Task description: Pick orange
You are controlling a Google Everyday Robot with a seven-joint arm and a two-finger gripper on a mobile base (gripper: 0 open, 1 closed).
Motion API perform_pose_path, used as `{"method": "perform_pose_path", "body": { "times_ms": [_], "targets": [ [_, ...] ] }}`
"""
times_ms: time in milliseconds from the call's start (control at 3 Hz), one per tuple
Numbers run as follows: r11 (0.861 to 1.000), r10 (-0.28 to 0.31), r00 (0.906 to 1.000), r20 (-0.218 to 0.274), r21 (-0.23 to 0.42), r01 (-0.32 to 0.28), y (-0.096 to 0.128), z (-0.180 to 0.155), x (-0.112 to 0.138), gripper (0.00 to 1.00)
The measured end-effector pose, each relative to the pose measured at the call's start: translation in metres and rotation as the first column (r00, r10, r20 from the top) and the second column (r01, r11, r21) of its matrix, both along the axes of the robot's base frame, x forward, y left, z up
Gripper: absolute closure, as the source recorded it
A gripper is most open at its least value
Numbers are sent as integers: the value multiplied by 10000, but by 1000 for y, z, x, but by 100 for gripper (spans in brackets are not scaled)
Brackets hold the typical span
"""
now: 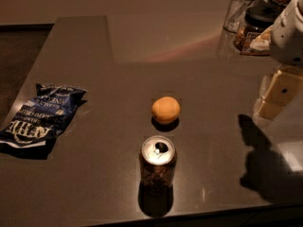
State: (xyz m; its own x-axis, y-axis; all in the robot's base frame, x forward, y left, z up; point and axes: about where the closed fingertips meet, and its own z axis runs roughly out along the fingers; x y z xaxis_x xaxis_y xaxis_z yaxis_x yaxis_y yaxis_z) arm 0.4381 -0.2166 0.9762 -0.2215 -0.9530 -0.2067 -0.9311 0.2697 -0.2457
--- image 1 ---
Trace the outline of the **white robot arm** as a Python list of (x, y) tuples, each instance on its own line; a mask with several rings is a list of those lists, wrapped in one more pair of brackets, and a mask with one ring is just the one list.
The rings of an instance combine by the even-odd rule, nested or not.
[(303, 91), (303, 0), (292, 0), (249, 47), (268, 50), (280, 63), (273, 74), (263, 77), (253, 109), (253, 120), (264, 127)]

